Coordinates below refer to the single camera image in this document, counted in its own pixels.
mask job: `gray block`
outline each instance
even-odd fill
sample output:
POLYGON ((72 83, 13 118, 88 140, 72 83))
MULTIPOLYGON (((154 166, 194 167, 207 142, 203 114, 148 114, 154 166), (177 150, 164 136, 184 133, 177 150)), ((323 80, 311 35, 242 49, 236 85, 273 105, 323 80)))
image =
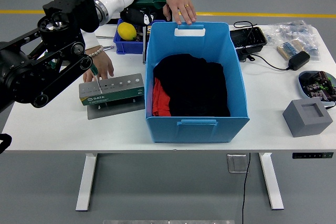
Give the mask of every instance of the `gray block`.
POLYGON ((293 137, 318 135, 332 123, 319 98, 293 100, 283 116, 293 137))

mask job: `wire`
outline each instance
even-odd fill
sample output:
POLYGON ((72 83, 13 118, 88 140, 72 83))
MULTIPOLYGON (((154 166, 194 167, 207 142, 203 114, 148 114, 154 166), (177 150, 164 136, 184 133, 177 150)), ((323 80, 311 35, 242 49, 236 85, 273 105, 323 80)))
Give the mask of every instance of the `wire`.
POLYGON ((333 108, 333 107, 335 107, 336 106, 336 101, 335 100, 333 100, 333 102, 335 103, 333 106, 328 106, 328 107, 326 107, 326 110, 328 110, 328 109, 331 109, 331 108, 333 108))
POLYGON ((247 180, 247 174, 248 174, 248 169, 250 167, 250 163, 251 163, 251 152, 248 155, 248 165, 247 165, 247 169, 246 169, 246 175, 245 175, 245 180, 244 180, 244 196, 243 196, 243 207, 242 207, 242 213, 241 213, 241 224, 244 224, 244 206, 245 206, 245 194, 246 194, 246 180, 247 180))
POLYGON ((287 70, 290 69, 290 67, 288 67, 288 68, 277 68, 277 67, 271 65, 270 63, 268 63, 262 56, 255 55, 255 54, 251 54, 251 53, 249 53, 249 52, 248 52, 248 54, 253 55, 253 56, 256 56, 256 57, 259 57, 259 58, 262 59, 264 62, 266 62, 266 64, 268 64, 269 66, 271 66, 271 67, 273 67, 273 68, 275 68, 275 69, 282 70, 282 71, 287 71, 287 70))
POLYGON ((234 26, 235 28, 251 27, 251 30, 249 31, 248 35, 246 36, 245 45, 244 45, 244 47, 242 48, 242 50, 240 51, 240 53, 243 54, 243 55, 253 55, 253 56, 259 57, 259 58, 262 59, 267 65, 269 65, 269 66, 271 66, 272 68, 275 68, 275 69, 277 69, 277 70, 281 70, 281 71, 287 71, 287 70, 289 70, 290 67, 288 67, 288 68, 286 68, 286 69, 284 69, 284 68, 277 68, 277 67, 271 65, 270 63, 268 63, 267 60, 265 60, 263 57, 261 57, 261 56, 259 56, 259 55, 252 54, 252 53, 250 53, 250 52, 248 52, 248 51, 246 50, 246 46, 247 46, 247 43, 248 43, 248 39, 249 39, 249 37, 250 37, 250 35, 251 35, 251 32, 252 32, 252 30, 253 30, 253 27, 256 26, 256 25, 257 25, 257 24, 254 24, 254 25, 253 25, 250 21, 246 21, 246 20, 245 20, 245 21, 237 21, 237 22, 234 22, 233 26, 234 26), (237 27, 237 26, 236 26, 237 23, 249 23, 249 25, 246 25, 246 26, 239 26, 239 27, 237 27))

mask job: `bin handle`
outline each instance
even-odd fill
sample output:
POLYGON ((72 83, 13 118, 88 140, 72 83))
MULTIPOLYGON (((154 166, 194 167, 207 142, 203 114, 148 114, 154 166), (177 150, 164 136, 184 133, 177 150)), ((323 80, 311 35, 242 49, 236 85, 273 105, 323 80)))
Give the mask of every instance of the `bin handle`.
POLYGON ((177 28, 175 28, 174 35, 177 37, 185 37, 185 36, 203 37, 205 36, 205 28, 204 25, 182 24, 178 25, 177 28))
POLYGON ((215 119, 182 119, 180 122, 177 122, 177 125, 182 124, 208 124, 217 126, 218 122, 215 119))

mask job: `lemon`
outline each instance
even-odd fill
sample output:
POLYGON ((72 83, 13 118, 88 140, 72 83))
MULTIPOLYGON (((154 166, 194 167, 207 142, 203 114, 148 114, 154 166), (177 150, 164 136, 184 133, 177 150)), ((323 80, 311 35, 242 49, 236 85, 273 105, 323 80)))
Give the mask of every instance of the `lemon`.
POLYGON ((122 22, 117 27, 118 34, 120 37, 126 41, 133 41, 137 36, 137 31, 135 27, 129 23, 122 22))

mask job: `metal plate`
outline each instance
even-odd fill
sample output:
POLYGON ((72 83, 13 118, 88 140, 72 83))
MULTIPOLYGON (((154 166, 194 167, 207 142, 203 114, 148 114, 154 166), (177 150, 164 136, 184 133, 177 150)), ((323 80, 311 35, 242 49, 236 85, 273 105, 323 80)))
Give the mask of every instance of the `metal plate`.
POLYGON ((98 82, 79 84, 79 99, 83 105, 106 103, 144 95, 144 85, 140 73, 113 77, 98 82))
POLYGON ((89 120, 144 109, 144 95, 87 106, 89 120))

